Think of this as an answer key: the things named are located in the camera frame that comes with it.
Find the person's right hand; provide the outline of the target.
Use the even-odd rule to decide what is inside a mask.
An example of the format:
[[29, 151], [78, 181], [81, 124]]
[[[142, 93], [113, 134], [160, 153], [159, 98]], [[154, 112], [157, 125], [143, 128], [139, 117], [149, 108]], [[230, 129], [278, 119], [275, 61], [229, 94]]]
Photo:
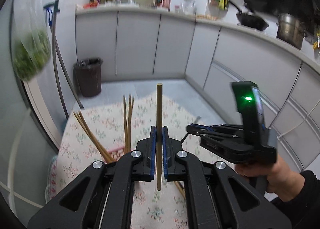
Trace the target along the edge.
[[300, 194], [304, 177], [291, 170], [284, 159], [278, 155], [275, 164], [237, 164], [235, 171], [245, 177], [266, 176], [267, 193], [275, 193], [283, 202], [288, 202]]

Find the person's right forearm black sleeve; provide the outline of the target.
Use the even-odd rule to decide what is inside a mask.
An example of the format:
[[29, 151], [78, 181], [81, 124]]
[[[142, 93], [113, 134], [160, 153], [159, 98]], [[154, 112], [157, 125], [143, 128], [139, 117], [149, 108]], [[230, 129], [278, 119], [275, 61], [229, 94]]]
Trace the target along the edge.
[[292, 228], [320, 228], [319, 179], [312, 171], [300, 173], [305, 182], [300, 193], [290, 201], [276, 197], [271, 203], [291, 221]]

